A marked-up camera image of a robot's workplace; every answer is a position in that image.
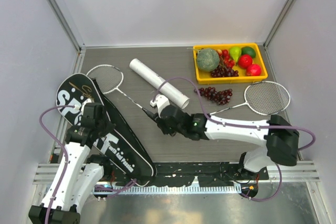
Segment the black racket bag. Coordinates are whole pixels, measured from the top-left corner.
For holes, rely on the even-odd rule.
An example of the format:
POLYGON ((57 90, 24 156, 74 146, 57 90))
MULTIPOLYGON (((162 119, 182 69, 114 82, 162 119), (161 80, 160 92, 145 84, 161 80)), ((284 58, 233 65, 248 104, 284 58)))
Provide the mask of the black racket bag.
POLYGON ((75 73, 57 89, 56 104, 66 106, 59 112, 71 125, 80 124, 82 112, 69 106, 82 106, 88 99, 104 106, 108 126, 107 135, 99 137, 94 147, 108 157, 118 170, 130 179, 136 179, 138 186, 149 185, 157 174, 149 154, 116 106, 102 93, 96 80, 83 73, 75 73))

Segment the badminton racket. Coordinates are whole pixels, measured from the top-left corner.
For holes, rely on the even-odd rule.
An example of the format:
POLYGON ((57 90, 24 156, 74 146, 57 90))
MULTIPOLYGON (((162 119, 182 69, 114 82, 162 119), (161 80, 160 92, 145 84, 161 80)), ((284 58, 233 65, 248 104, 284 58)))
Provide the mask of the badminton racket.
POLYGON ((155 123, 158 122, 158 117, 155 116, 154 113, 135 102, 131 97, 120 90, 120 85, 123 83, 124 75, 119 68, 113 65, 97 65, 87 72, 87 76, 97 82, 99 89, 103 94, 109 94, 113 91, 120 92, 137 107, 139 107, 152 121, 155 123))
POLYGON ((289 106, 291 96, 283 85, 273 81, 261 81, 255 82, 245 89, 244 101, 244 103, 212 112, 211 115, 245 105, 259 115, 275 115, 289 106))

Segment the white shuttlecock tube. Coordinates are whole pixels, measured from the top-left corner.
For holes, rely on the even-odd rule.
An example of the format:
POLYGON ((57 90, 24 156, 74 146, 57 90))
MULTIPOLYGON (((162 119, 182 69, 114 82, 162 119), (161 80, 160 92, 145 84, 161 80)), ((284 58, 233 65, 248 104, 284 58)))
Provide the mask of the white shuttlecock tube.
MULTIPOLYGON (((156 89, 158 89, 159 86, 165 81, 165 79, 163 79, 137 58, 131 60, 129 67, 156 89)), ((189 97, 184 95, 181 91, 167 82, 160 89, 160 92, 181 109, 185 109, 189 104, 189 97)))

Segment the yellow plastic tray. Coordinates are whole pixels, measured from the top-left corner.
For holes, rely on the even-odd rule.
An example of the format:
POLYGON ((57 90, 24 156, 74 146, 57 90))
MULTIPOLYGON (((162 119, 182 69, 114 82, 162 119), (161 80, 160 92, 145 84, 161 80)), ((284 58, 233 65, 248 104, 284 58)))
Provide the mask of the yellow plastic tray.
POLYGON ((223 83, 253 83, 266 80, 268 78, 268 72, 264 64, 264 59, 261 56, 260 50, 256 43, 240 43, 240 44, 205 44, 205 45, 194 45, 193 47, 193 58, 195 65, 196 80, 199 84, 223 84, 223 83), (259 76, 247 76, 246 70, 239 66, 233 66, 233 70, 238 71, 237 77, 212 77, 209 72, 201 71, 196 63, 197 50, 212 48, 220 50, 229 50, 233 46, 238 46, 240 48, 250 46, 256 52, 256 58, 253 59, 253 63, 258 64, 261 67, 261 74, 259 76))

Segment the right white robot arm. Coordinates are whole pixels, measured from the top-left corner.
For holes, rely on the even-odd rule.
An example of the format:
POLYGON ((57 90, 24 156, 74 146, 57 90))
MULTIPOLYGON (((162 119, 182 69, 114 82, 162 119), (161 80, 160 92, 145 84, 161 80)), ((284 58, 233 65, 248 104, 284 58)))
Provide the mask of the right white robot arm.
POLYGON ((187 114, 168 105, 158 110, 158 126, 164 134, 179 133, 190 140, 232 140, 258 147, 241 154, 237 173, 244 179, 256 176, 266 166, 297 164, 299 133, 281 116, 269 120, 240 121, 201 113, 187 114))

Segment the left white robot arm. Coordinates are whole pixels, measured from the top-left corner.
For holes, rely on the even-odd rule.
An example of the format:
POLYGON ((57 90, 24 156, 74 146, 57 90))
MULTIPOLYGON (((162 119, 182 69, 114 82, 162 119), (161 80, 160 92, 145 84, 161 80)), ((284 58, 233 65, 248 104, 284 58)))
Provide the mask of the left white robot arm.
POLYGON ((32 223, 79 223, 80 213, 96 183, 112 176, 110 159, 90 155, 96 140, 114 129, 101 103, 73 106, 82 111, 81 121, 71 126, 60 147, 63 157, 49 191, 38 206, 32 205, 32 223))

